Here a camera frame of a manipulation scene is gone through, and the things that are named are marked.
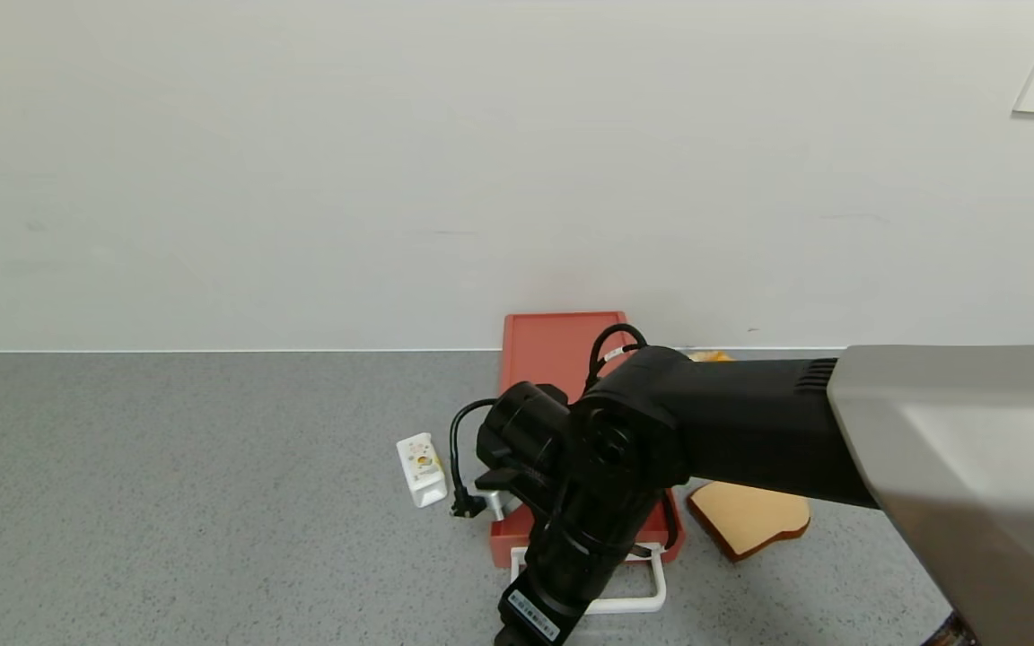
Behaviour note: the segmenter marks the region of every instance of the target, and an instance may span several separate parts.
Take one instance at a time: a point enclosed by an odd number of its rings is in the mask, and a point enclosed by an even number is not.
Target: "gray robot arm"
[[[1034,643],[1034,347],[695,364],[642,341],[572,404],[514,384],[477,440],[477,486],[534,512],[496,645],[561,646],[691,475],[879,506],[980,643]]]
[[[1034,346],[851,347],[827,391],[881,510],[980,643],[1034,643]]]

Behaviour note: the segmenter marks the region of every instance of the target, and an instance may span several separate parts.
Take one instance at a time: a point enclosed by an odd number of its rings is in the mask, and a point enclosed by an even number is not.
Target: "red cutting board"
[[[596,336],[612,324],[627,324],[624,311],[576,311],[562,314],[510,314],[506,316],[506,340],[500,351],[500,392],[517,381],[534,381],[535,384],[554,384],[576,401],[585,390],[588,372],[589,349]],[[633,339],[624,332],[616,332],[601,348],[601,355],[614,350]],[[610,361],[606,371],[611,371],[625,357]],[[676,500],[672,490],[666,492],[673,510]],[[489,548],[493,552],[496,567],[510,567],[510,552],[513,548],[528,545],[528,532],[534,527],[534,515],[528,506],[518,507],[505,520],[496,520],[489,530]],[[644,522],[637,543],[660,543],[669,541],[669,527],[665,523],[661,503]],[[685,524],[677,515],[677,543],[661,555],[668,563],[676,559],[685,545]]]

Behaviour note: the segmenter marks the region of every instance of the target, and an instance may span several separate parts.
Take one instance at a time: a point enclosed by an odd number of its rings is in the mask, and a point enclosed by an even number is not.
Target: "cable connector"
[[[467,488],[459,487],[452,492],[452,506],[449,507],[449,515],[457,516],[459,519],[472,519],[484,512],[485,507],[483,496],[472,495]]]

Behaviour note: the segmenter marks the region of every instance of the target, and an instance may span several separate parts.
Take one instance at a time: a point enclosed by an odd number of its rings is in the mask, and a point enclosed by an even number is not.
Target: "toy bread slice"
[[[776,541],[797,539],[813,518],[799,495],[719,482],[694,491],[689,510],[732,561]]]

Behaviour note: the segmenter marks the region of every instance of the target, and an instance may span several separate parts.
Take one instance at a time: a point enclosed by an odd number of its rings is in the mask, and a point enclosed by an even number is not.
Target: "gray countertop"
[[[492,643],[488,522],[416,510],[394,442],[444,453],[496,381],[492,352],[0,356],[0,646]],[[915,646],[948,614],[878,512],[815,502],[739,564],[685,524],[664,609],[572,645]]]

